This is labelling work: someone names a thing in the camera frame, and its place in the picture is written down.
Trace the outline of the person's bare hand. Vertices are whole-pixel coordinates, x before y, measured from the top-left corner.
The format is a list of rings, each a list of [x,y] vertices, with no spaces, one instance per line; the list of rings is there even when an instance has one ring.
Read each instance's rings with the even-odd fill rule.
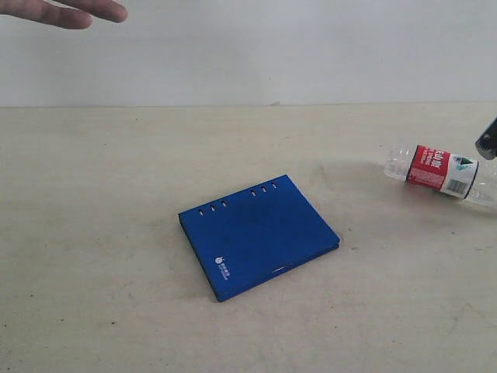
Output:
[[[84,30],[91,26],[95,16],[112,23],[122,23],[128,17],[127,9],[108,0],[57,1],[62,6],[39,0],[1,1],[1,14],[66,30]]]

